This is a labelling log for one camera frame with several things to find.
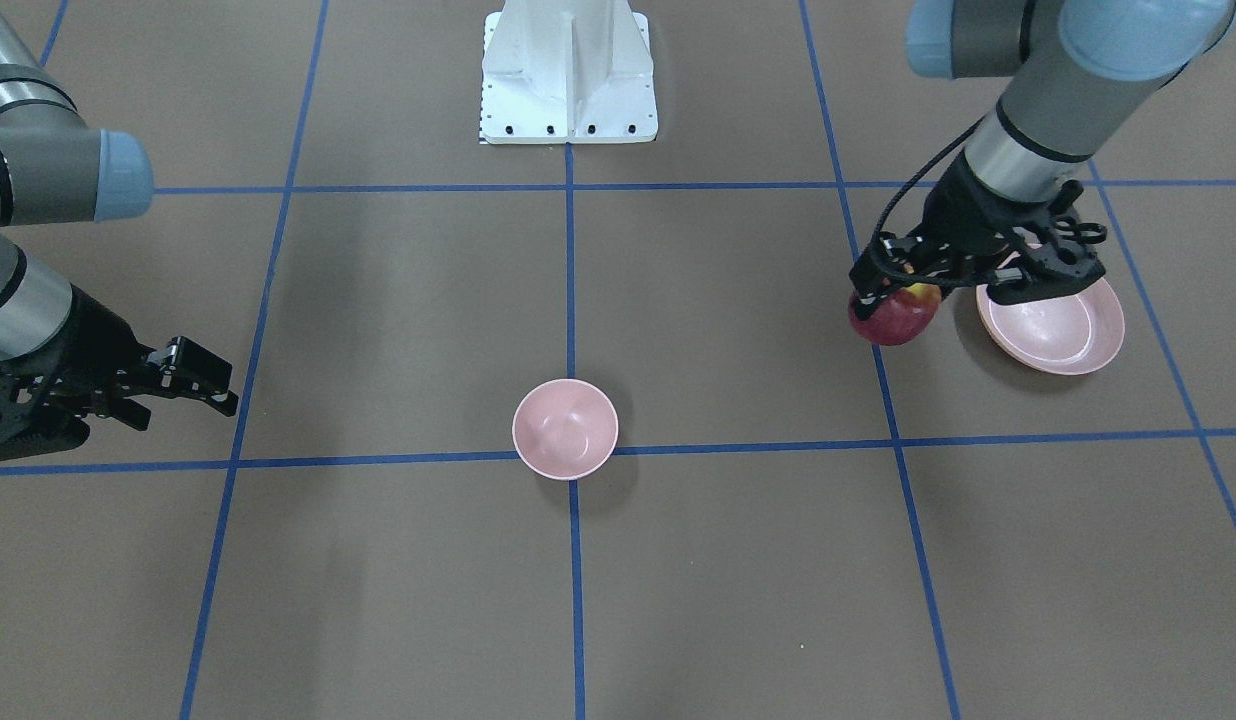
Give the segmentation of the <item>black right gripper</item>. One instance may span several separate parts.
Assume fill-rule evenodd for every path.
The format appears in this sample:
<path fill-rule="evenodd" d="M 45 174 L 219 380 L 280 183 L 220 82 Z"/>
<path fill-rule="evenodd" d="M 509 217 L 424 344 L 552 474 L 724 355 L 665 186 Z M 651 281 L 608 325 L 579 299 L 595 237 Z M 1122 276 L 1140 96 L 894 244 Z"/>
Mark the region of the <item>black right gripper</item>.
<path fill-rule="evenodd" d="M 0 361 L 0 462 L 78 448 L 91 436 L 91 416 L 143 432 L 151 411 L 138 396 L 188 398 L 235 416 L 231 378 L 234 366 L 206 347 L 183 336 L 138 342 L 124 317 L 70 288 L 61 331 Z"/>

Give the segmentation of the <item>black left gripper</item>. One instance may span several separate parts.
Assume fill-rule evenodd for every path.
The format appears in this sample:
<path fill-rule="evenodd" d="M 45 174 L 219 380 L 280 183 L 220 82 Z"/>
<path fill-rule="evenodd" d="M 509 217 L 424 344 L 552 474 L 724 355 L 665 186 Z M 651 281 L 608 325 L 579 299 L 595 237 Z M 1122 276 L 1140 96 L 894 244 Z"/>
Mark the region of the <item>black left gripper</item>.
<path fill-rule="evenodd" d="M 933 284 L 942 295 L 985 287 L 997 305 L 1074 296 L 1103 282 L 1095 246 L 1103 224 L 1083 222 L 1074 207 L 1084 188 L 1067 179 L 1043 203 L 994 195 L 964 158 L 957 158 L 926 196 L 910 233 L 874 228 L 848 272 L 857 301 L 874 305 L 910 284 Z"/>

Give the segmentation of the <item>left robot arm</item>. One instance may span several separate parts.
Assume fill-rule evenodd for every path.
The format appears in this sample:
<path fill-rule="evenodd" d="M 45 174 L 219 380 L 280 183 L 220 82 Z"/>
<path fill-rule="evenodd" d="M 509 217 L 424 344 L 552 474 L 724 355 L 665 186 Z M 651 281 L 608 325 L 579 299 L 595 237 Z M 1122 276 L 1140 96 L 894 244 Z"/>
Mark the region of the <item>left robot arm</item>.
<path fill-rule="evenodd" d="M 1072 296 L 1104 275 L 1103 225 L 1082 224 L 1077 172 L 1159 90 L 1236 27 L 1236 1 L 920 1 L 906 33 L 920 77 L 1005 77 L 920 224 L 874 228 L 852 268 L 852 311 L 929 284 L 984 287 L 1002 305 Z"/>

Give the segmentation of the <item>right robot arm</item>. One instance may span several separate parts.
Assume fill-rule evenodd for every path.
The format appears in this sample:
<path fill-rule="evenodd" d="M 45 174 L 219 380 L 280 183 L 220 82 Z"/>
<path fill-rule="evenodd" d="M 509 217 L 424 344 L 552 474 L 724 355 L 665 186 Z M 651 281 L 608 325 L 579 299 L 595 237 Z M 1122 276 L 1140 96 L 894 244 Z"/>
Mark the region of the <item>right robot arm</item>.
<path fill-rule="evenodd" d="M 231 366 L 178 336 L 158 347 L 4 236 L 141 217 L 154 195 L 132 135 L 91 128 L 0 12 L 0 462 L 80 447 L 91 416 L 146 430 L 141 396 L 239 410 Z"/>

